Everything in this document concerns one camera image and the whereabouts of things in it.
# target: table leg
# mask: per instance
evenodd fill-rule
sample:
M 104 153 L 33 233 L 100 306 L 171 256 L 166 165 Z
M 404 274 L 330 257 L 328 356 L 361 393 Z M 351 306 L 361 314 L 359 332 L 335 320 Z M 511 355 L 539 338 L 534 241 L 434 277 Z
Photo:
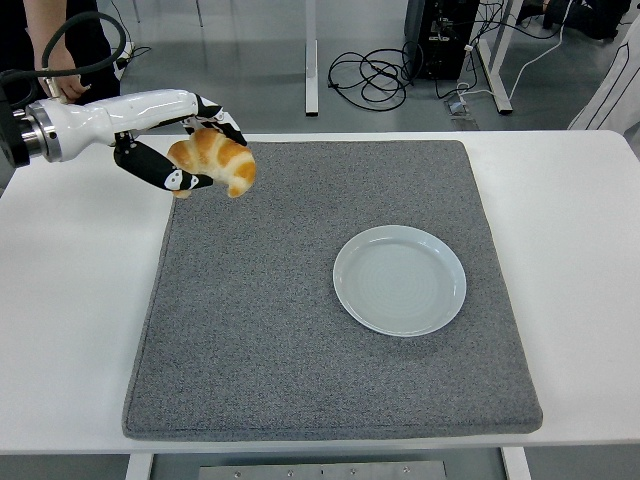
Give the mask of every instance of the table leg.
M 153 453 L 132 453 L 125 480 L 149 480 L 152 465 Z
M 503 22 L 498 29 L 498 36 L 496 42 L 493 45 L 493 52 L 489 49 L 489 45 L 486 40 L 480 40 L 478 42 L 478 54 L 484 68 L 484 73 L 487 76 L 489 87 L 495 94 L 493 99 L 496 102 L 498 112 L 502 114 L 511 113 L 511 101 L 508 98 L 507 92 L 502 85 L 502 79 L 500 78 L 500 67 L 504 61 L 504 56 L 509 48 L 511 42 L 511 36 L 513 35 L 513 27 L 516 23 L 516 18 L 520 9 L 522 8 L 523 0 L 509 0 L 505 7 L 501 21 Z
M 522 447 L 503 447 L 502 463 L 507 474 L 507 480 L 531 480 L 529 464 Z
M 306 0 L 306 113 L 318 115 L 318 40 L 316 35 L 316 0 Z

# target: metal plate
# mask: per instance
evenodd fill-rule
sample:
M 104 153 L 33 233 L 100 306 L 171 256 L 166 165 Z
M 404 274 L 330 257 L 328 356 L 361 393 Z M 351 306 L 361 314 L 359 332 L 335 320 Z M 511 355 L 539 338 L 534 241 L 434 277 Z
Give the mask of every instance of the metal plate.
M 201 467 L 198 480 L 446 480 L 444 463 L 375 462 Z

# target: black equipment box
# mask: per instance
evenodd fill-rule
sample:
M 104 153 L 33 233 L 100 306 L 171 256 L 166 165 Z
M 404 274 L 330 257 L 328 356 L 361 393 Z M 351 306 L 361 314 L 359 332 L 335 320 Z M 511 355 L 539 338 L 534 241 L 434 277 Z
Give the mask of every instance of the black equipment box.
M 409 0 L 404 35 L 412 75 L 436 80 L 460 77 L 479 5 L 480 0 Z

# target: white table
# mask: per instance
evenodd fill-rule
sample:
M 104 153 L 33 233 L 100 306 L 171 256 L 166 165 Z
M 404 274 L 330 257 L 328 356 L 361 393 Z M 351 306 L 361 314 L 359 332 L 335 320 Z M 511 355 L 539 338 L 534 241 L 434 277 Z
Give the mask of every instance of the white table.
M 144 141 L 166 151 L 178 138 Z M 0 453 L 147 454 L 132 456 L 144 470 L 148 454 L 168 452 L 640 441 L 640 164 L 621 136 L 546 131 L 247 138 L 462 141 L 544 411 L 542 427 L 526 435 L 401 441 L 125 438 L 122 406 L 172 196 L 120 170 L 110 148 L 93 146 L 65 164 L 34 161 L 16 172 L 0 198 Z

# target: person's hand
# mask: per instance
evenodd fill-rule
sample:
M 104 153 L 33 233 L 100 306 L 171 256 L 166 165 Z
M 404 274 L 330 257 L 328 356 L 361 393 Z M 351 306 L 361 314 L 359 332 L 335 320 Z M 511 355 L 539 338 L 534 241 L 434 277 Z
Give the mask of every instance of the person's hand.
M 37 55 L 34 58 L 36 70 L 42 69 L 42 56 Z M 69 53 L 66 47 L 57 45 L 49 56 L 49 70 L 71 70 L 76 68 L 73 57 Z M 52 96 L 52 92 L 49 91 L 49 87 L 44 81 L 44 78 L 39 78 L 40 85 L 44 89 L 48 97 Z M 80 96 L 89 90 L 89 87 L 85 87 L 80 83 L 79 75 L 71 75 L 68 77 L 54 77 L 53 81 L 56 83 L 60 93 L 62 93 L 69 103 L 74 103 L 80 98 Z

